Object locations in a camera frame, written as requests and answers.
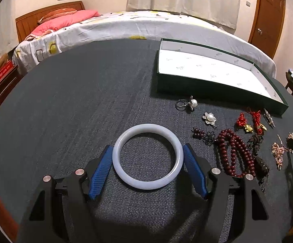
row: jewelry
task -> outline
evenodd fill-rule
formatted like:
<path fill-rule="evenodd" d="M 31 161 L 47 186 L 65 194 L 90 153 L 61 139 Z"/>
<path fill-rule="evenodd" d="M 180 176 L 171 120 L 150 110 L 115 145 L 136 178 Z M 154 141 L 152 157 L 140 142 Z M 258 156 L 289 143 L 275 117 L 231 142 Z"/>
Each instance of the jewelry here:
<path fill-rule="evenodd" d="M 245 132 L 253 132 L 253 128 L 249 124 L 244 125 L 244 130 Z"/>
<path fill-rule="evenodd" d="M 260 149 L 260 145 L 263 142 L 263 136 L 259 134 L 254 134 L 247 141 L 247 148 L 252 150 L 252 155 L 256 157 L 258 155 L 258 150 Z"/>
<path fill-rule="evenodd" d="M 287 140 L 289 140 L 289 139 L 293 139 L 293 133 L 289 133 L 289 134 L 288 134 L 288 138 L 287 138 Z"/>
<path fill-rule="evenodd" d="M 260 125 L 260 127 L 263 128 L 264 130 L 266 130 L 266 131 L 268 130 L 268 129 L 266 128 L 266 126 L 264 126 L 262 123 L 260 123 L 259 125 Z"/>
<path fill-rule="evenodd" d="M 240 116 L 239 116 L 239 118 L 237 119 L 236 125 L 238 127 L 240 127 L 240 128 L 241 127 L 244 127 L 244 130 L 246 132 L 253 132 L 253 128 L 250 125 L 246 124 L 246 123 L 247 123 L 247 120 L 244 117 L 244 114 L 241 113 Z"/>
<path fill-rule="evenodd" d="M 120 154 L 124 144 L 133 136 L 144 132 L 157 133 L 165 137 L 171 143 L 176 153 L 176 162 L 173 169 L 165 177 L 159 180 L 148 182 L 136 180 L 125 173 L 121 167 Z M 183 159 L 183 147 L 177 136 L 167 128 L 156 124 L 140 124 L 129 128 L 117 139 L 113 148 L 113 166 L 118 176 L 130 186 L 144 190 L 157 189 L 174 180 L 183 166 Z"/>
<path fill-rule="evenodd" d="M 279 147 L 279 145 L 277 143 L 274 143 L 272 146 L 271 146 L 271 150 L 272 150 L 272 154 L 273 156 L 275 156 L 275 160 L 276 160 L 276 165 L 277 165 L 277 169 L 280 171 L 281 170 L 281 167 L 282 167 L 282 162 L 283 162 L 283 158 L 282 158 L 282 155 L 284 154 L 284 152 L 291 152 L 293 153 L 293 150 L 292 149 L 288 149 L 286 148 L 283 144 L 282 144 L 282 141 L 281 141 L 281 138 L 279 137 L 279 135 L 277 134 L 279 140 L 280 140 L 280 143 L 281 143 L 281 147 Z"/>
<path fill-rule="evenodd" d="M 259 185 L 263 184 L 263 178 L 268 176 L 269 174 L 269 166 L 258 156 L 258 150 L 260 149 L 260 145 L 263 142 L 263 136 L 259 134 L 254 134 L 248 140 L 247 148 L 252 150 L 252 156 L 254 159 L 254 168 L 257 174 L 257 178 L 259 179 Z"/>
<path fill-rule="evenodd" d="M 178 100 L 176 102 L 176 109 L 179 110 L 179 111 L 182 111 L 182 110 L 180 110 L 180 108 L 186 108 L 188 106 L 191 111 L 194 111 L 194 108 L 196 108 L 197 105 L 198 105 L 197 100 L 193 99 L 193 97 L 190 96 L 189 101 L 186 100 L 186 99 Z"/>
<path fill-rule="evenodd" d="M 265 114 L 263 115 L 263 117 L 266 119 L 266 121 L 268 122 L 270 126 L 275 127 L 275 124 L 273 123 L 271 115 L 267 112 L 266 109 L 263 109 L 263 110 L 265 111 Z"/>
<path fill-rule="evenodd" d="M 192 128 L 192 137 L 195 139 L 202 139 L 203 143 L 205 143 L 207 146 L 211 146 L 214 143 L 215 140 L 215 134 L 213 131 L 208 131 L 205 134 L 205 131 L 197 129 L 197 128 Z"/>
<path fill-rule="evenodd" d="M 211 113 L 211 112 L 210 113 L 205 112 L 202 118 L 205 120 L 205 123 L 206 124 L 209 124 L 213 128 L 216 128 L 216 125 L 215 125 L 216 118 L 215 118 L 215 116 L 214 116 L 213 113 Z"/>
<path fill-rule="evenodd" d="M 237 119 L 236 125 L 238 125 L 240 128 L 246 125 L 247 120 L 244 117 L 244 114 L 241 112 L 239 118 Z"/>
<path fill-rule="evenodd" d="M 228 158 L 227 158 L 227 150 L 226 150 L 226 143 L 225 140 L 229 141 L 231 145 L 231 166 L 229 165 Z M 250 173 L 254 177 L 256 173 L 254 171 L 254 160 L 252 155 L 249 152 L 249 149 L 246 147 L 246 144 L 241 140 L 241 138 L 233 132 L 231 129 L 222 130 L 221 133 L 217 137 L 217 145 L 218 145 L 218 152 L 221 155 L 223 168 L 228 175 L 235 176 L 235 177 L 243 177 L 246 174 Z M 243 158 L 245 170 L 242 174 L 237 175 L 235 173 L 235 161 L 237 159 L 236 152 Z"/>
<path fill-rule="evenodd" d="M 250 108 L 247 108 L 246 112 L 250 113 L 251 116 L 252 116 L 253 126 L 254 126 L 255 131 L 260 135 L 264 135 L 263 130 L 267 130 L 267 128 L 263 124 L 260 123 L 260 113 L 261 113 L 261 111 L 254 112 L 254 111 L 251 111 Z"/>

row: pearl ring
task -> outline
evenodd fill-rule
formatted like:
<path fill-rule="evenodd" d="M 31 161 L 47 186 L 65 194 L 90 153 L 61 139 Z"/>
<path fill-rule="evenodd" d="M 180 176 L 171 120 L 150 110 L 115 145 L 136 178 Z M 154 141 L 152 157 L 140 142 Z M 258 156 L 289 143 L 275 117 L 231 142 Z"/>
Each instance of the pearl ring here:
<path fill-rule="evenodd" d="M 190 100 L 186 99 L 180 99 L 176 102 L 176 109 L 181 111 L 180 108 L 189 107 L 191 111 L 194 111 L 194 108 L 196 108 L 198 105 L 197 100 L 193 99 L 192 96 L 190 97 Z"/>

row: red box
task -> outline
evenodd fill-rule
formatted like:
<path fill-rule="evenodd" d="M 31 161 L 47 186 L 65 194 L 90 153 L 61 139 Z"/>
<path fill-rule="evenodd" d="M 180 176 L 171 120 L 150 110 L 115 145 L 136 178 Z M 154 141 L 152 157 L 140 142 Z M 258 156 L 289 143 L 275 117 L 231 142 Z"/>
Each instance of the red box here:
<path fill-rule="evenodd" d="M 13 62 L 8 60 L 7 63 L 0 69 L 0 81 L 13 67 Z"/>

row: table surface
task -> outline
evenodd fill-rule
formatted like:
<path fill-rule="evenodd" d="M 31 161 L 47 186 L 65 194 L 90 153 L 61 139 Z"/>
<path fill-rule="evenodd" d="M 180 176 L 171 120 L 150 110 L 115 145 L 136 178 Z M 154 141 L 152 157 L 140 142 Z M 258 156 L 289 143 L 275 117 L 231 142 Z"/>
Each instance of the table surface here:
<path fill-rule="evenodd" d="M 181 96 L 156 92 L 159 47 L 159 41 L 151 40 L 93 42 L 49 57 L 16 85 L 0 107 L 0 198 L 18 223 L 44 175 L 62 178 L 85 167 L 137 124 L 168 128 L 182 144 L 190 143 L 197 155 L 221 167 L 214 147 L 191 138 L 191 128 L 212 130 L 201 119 L 204 112 L 212 112 L 217 135 L 233 128 L 246 107 L 198 99 L 194 112 L 177 111 L 175 102 Z M 271 169 L 265 195 L 285 236 L 293 223 L 293 155 L 284 154 L 278 171 L 271 145 L 279 143 L 277 134 L 286 143 L 293 132 L 293 97 L 273 81 L 289 108 L 273 118 L 276 128 L 265 133 L 259 156 Z M 245 116 L 251 122 L 250 115 Z M 238 134 L 244 141 L 251 136 L 242 130 Z M 155 134 L 132 138 L 121 154 L 123 169 L 143 181 L 165 176 L 174 161 L 170 143 Z M 111 168 L 94 219 L 104 242 L 136 242 L 137 237 L 141 242 L 189 242 L 207 206 L 184 168 L 170 184 L 148 192 L 129 187 Z M 230 196 L 221 242 L 227 239 L 232 210 Z"/>

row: wooden door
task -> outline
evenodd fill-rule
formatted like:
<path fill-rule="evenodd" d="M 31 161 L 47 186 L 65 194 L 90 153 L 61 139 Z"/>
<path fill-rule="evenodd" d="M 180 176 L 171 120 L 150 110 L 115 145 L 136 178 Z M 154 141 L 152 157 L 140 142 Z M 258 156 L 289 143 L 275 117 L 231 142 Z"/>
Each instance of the wooden door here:
<path fill-rule="evenodd" d="M 258 0 L 249 42 L 273 58 L 285 18 L 286 0 Z"/>

